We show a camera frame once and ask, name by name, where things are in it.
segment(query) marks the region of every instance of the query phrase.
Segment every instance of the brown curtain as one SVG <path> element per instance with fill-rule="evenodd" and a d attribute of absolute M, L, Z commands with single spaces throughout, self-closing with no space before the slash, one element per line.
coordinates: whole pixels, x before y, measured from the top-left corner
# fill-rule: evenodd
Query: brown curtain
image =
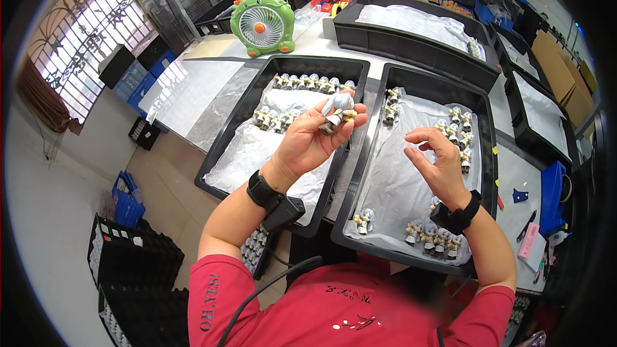
<path fill-rule="evenodd" d="M 76 135 L 81 133 L 83 125 L 71 118 L 60 95 L 43 79 L 30 58 L 17 81 L 17 93 L 26 107 L 54 132 L 62 133 L 68 128 Z"/>

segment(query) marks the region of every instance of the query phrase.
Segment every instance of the red t-shirt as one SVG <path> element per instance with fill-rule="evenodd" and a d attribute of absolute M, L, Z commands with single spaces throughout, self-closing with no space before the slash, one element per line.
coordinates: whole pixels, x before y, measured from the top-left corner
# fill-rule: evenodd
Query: red t-shirt
<path fill-rule="evenodd" d="M 383 276 L 361 263 L 324 266 L 301 275 L 279 301 L 243 310 L 225 346 L 435 346 L 437 322 L 409 303 L 389 305 L 401 324 L 381 324 L 371 294 Z M 230 256 L 213 254 L 191 267 L 188 328 L 192 347 L 216 346 L 231 317 L 255 291 L 251 273 Z M 445 332 L 446 346 L 499 346 L 514 292 L 490 287 L 478 294 Z"/>

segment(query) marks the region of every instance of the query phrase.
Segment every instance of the wrist strap device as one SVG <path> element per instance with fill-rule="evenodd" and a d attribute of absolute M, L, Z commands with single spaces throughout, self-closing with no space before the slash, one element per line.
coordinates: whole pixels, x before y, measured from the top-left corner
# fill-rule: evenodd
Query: wrist strap device
<path fill-rule="evenodd" d="M 268 232 L 287 227 L 306 212 L 301 198 L 288 197 L 272 189 L 259 170 L 251 175 L 246 193 L 255 204 L 266 209 L 263 226 Z"/>
<path fill-rule="evenodd" d="M 430 218 L 438 226 L 446 228 L 455 235 L 460 235 L 463 233 L 463 229 L 469 227 L 471 219 L 478 213 L 481 200 L 482 195 L 477 190 L 472 190 L 471 200 L 465 209 L 450 212 L 446 205 L 439 203 L 431 213 Z"/>

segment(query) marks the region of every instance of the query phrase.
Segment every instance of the window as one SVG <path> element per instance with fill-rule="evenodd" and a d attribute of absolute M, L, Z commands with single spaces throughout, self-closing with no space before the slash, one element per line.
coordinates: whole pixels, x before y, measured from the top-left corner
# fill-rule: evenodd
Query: window
<path fill-rule="evenodd" d="M 157 35 L 134 0 L 58 0 L 37 32 L 30 59 L 80 123 L 105 87 L 99 63 L 118 45 L 133 51 Z"/>

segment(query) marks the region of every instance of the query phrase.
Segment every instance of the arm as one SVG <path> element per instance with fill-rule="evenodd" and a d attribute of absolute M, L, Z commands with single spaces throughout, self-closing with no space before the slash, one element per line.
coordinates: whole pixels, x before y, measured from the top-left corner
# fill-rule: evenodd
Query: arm
<path fill-rule="evenodd" d="M 418 149 L 406 147 L 405 154 L 433 193 L 451 210 L 465 209 L 471 200 L 471 193 L 463 184 L 459 148 L 453 145 L 434 127 L 415 129 L 405 136 L 410 143 L 422 143 Z M 420 150 L 433 150 L 437 155 L 431 164 Z M 482 290 L 503 285 L 516 290 L 516 265 L 514 253 L 497 222 L 481 206 L 464 230 L 471 247 L 478 282 Z"/>
<path fill-rule="evenodd" d="M 318 129 L 326 121 L 321 115 L 325 103 L 308 110 L 289 126 L 281 145 L 261 168 L 259 174 L 274 190 L 286 193 L 302 174 L 326 161 L 351 136 L 354 127 L 361 126 L 368 119 L 364 114 L 366 106 L 358 103 L 354 106 L 358 112 L 355 120 L 345 123 L 335 135 L 328 137 Z M 210 254 L 242 259 L 240 246 L 266 216 L 266 210 L 251 200 L 246 188 L 247 182 L 212 212 L 199 241 L 198 260 Z"/>

